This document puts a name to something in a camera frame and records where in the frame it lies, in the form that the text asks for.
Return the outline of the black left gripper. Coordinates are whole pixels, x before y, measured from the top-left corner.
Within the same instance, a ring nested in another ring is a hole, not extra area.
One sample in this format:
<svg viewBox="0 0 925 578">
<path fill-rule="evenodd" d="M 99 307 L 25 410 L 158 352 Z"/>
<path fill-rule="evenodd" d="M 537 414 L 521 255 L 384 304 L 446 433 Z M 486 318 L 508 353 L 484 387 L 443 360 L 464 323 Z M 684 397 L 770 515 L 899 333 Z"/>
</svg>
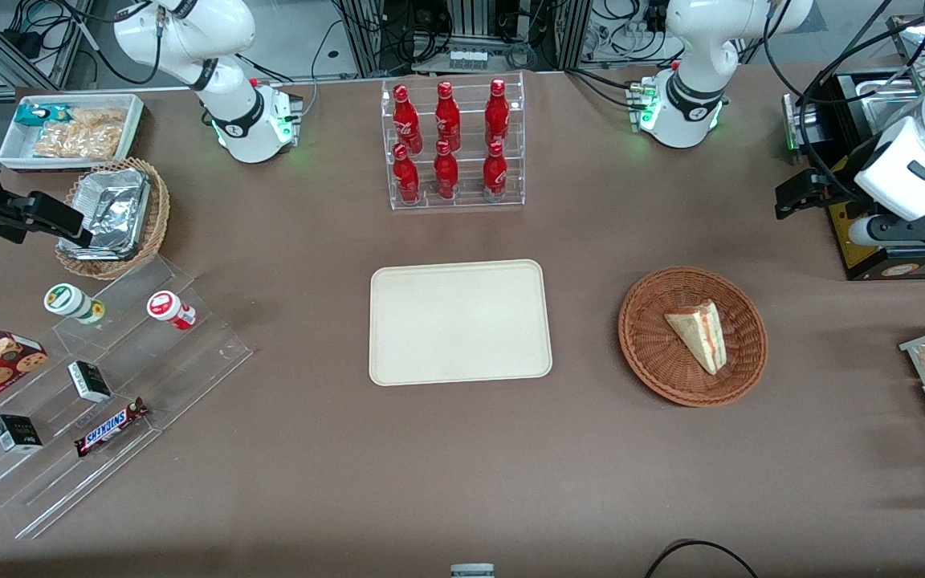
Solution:
<svg viewBox="0 0 925 578">
<path fill-rule="evenodd" d="M 830 219 L 858 219 L 862 215 L 864 193 L 838 179 L 832 169 L 808 167 L 806 183 L 783 183 L 777 187 L 777 219 L 814 208 L 816 201 L 841 201 L 825 207 Z"/>
</svg>

